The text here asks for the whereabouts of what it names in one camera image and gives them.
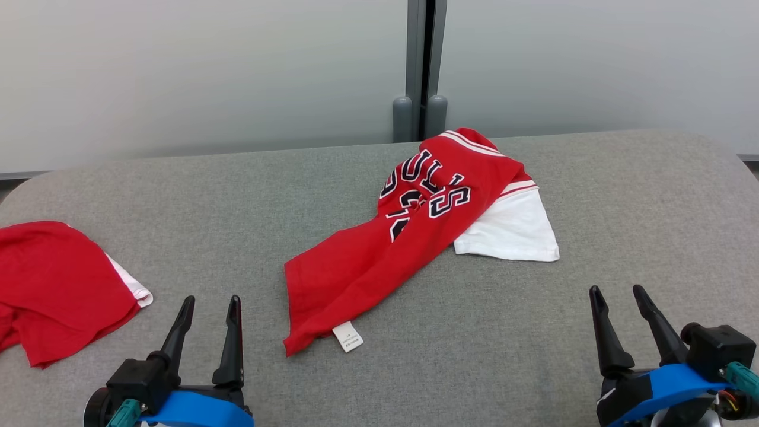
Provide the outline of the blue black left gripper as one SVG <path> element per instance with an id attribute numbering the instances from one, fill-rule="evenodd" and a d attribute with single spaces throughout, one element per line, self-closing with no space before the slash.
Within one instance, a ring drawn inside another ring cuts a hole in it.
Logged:
<path id="1" fill-rule="evenodd" d="M 184 340 L 192 326 L 195 297 L 188 295 L 162 344 L 155 352 L 165 375 L 178 375 Z M 225 319 L 226 335 L 219 368 L 212 385 L 173 387 L 155 415 L 144 414 L 140 422 L 164 426 L 254 426 L 244 402 L 244 356 L 241 300 L 230 299 Z"/>

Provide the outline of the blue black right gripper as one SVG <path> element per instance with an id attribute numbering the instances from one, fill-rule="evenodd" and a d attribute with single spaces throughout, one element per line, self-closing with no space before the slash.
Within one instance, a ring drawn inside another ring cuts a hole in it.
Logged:
<path id="1" fill-rule="evenodd" d="M 619 381 L 597 401 L 601 426 L 623 426 L 707 394 L 729 387 L 724 380 L 709 381 L 686 364 L 688 348 L 661 313 L 642 285 L 633 295 L 640 315 L 648 322 L 661 357 L 659 368 L 629 380 Z M 609 319 L 609 307 L 598 286 L 589 289 L 592 321 L 600 374 L 622 378 L 634 367 L 632 355 L 624 351 Z"/>

